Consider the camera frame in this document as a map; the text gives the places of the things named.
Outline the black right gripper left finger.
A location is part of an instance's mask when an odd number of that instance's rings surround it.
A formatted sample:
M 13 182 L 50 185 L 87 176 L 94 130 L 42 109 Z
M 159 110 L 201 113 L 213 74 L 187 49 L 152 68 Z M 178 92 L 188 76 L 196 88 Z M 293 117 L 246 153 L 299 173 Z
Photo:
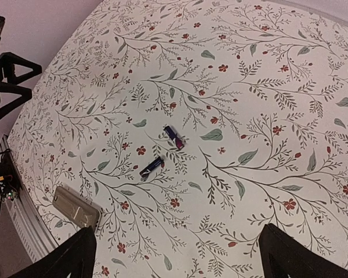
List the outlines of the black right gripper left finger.
M 11 277 L 92 277 L 96 247 L 93 229 L 82 228 L 47 256 Z

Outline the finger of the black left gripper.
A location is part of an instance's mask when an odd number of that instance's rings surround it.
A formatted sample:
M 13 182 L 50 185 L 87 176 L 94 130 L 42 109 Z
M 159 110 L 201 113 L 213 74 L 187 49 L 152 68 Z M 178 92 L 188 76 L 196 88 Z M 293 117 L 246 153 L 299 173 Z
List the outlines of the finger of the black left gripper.
M 15 66 L 19 65 L 22 67 L 30 68 L 32 71 L 16 75 Z M 7 79 L 10 84 L 20 84 L 26 80 L 29 80 L 42 73 L 42 66 L 26 60 L 14 53 L 5 52 L 0 55 L 0 81 L 4 78 Z
M 0 81 L 0 120 L 31 98 L 31 89 Z

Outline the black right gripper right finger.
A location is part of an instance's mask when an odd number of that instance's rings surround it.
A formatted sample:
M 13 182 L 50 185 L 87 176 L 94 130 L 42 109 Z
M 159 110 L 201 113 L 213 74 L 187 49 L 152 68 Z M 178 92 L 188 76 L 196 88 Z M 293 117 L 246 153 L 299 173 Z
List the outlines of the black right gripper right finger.
M 274 224 L 259 236 L 264 277 L 348 277 L 348 270 L 309 251 Z

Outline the beige remote control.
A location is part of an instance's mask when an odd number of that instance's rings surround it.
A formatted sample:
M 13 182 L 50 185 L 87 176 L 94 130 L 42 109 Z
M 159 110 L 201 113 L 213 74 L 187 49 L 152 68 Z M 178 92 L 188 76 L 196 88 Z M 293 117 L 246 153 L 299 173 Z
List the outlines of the beige remote control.
M 91 227 L 94 232 L 96 231 L 101 216 L 100 211 L 68 188 L 58 186 L 52 204 L 77 227 Z

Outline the dark blue AA battery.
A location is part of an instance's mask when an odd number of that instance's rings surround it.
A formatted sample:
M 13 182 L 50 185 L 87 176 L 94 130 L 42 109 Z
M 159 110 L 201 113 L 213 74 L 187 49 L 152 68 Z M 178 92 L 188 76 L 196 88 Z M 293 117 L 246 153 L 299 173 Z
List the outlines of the dark blue AA battery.
M 154 171 L 157 167 L 161 166 L 164 163 L 162 157 L 158 156 L 151 163 L 149 163 L 141 172 L 141 177 L 146 177 L 150 175 L 152 171 Z

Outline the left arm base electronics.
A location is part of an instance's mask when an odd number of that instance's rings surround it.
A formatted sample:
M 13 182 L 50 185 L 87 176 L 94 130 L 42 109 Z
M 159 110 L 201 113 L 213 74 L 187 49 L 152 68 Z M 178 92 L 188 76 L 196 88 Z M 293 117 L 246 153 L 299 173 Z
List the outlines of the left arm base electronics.
M 5 199 L 14 200 L 19 196 L 21 183 L 11 161 L 9 148 L 0 151 L 0 214 Z

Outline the floral patterned table mat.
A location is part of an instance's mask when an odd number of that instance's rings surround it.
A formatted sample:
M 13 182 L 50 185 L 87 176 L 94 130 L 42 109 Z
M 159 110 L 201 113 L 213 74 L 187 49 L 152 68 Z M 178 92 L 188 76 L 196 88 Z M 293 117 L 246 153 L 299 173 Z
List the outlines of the floral patterned table mat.
M 103 1 L 9 139 L 101 208 L 94 277 L 262 277 L 266 224 L 348 270 L 348 28 L 317 14 Z

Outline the aluminium front rail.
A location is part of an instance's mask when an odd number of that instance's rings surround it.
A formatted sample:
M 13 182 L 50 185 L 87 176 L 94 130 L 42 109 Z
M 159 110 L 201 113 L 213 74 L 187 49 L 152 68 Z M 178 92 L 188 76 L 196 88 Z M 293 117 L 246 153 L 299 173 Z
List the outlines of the aluminium front rail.
M 0 142 L 0 151 L 14 148 L 6 158 L 16 171 L 15 184 L 20 185 L 18 197 L 7 200 L 5 204 L 28 256 L 36 262 L 62 242 L 54 229 L 61 227 L 63 222 L 52 206 L 53 189 L 45 188 L 49 182 L 43 168 L 39 168 L 36 162 L 38 157 L 20 150 L 22 146 L 7 135 Z

